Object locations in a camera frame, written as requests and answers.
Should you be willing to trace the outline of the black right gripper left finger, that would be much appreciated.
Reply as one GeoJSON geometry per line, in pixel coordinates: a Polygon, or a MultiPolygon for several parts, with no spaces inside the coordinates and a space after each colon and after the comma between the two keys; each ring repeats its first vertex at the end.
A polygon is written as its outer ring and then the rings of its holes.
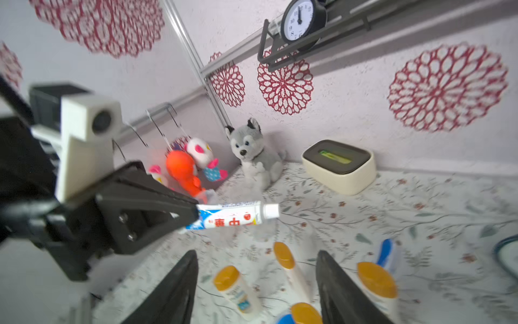
{"type": "Polygon", "coordinates": [[[198,281],[198,257],[188,251],[123,324],[189,324],[198,281]]]}

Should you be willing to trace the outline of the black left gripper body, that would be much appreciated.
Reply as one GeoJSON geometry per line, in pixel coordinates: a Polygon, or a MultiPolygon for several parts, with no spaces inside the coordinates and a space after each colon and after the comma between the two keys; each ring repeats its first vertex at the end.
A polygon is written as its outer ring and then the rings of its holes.
{"type": "Polygon", "coordinates": [[[32,136],[32,109],[5,80],[1,97],[13,111],[1,119],[1,239],[31,241],[52,256],[69,280],[85,282],[94,260],[111,250],[95,195],[115,166],[105,178],[59,202],[56,152],[32,136]]]}

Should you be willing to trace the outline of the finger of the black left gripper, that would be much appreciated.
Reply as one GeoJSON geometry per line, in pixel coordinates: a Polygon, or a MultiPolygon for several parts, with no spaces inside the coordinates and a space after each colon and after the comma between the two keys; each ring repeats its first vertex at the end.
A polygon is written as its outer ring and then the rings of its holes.
{"type": "Polygon", "coordinates": [[[95,201],[118,255],[133,255],[199,218],[197,200],[156,181],[139,161],[103,179],[95,201]]]}

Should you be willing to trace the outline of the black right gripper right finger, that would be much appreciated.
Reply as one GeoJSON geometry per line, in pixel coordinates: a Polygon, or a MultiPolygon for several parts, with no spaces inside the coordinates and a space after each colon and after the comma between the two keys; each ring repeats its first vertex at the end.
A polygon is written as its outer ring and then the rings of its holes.
{"type": "Polygon", "coordinates": [[[324,323],[392,324],[326,251],[318,252],[316,282],[324,323]]]}

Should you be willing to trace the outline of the small toothpaste tube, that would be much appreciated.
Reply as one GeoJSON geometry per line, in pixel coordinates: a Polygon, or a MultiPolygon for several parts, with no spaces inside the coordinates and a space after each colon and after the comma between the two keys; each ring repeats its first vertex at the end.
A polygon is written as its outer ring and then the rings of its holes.
{"type": "Polygon", "coordinates": [[[242,225],[260,225],[280,217],[280,205],[260,201],[226,205],[198,205],[198,219],[181,232],[242,225]]]}

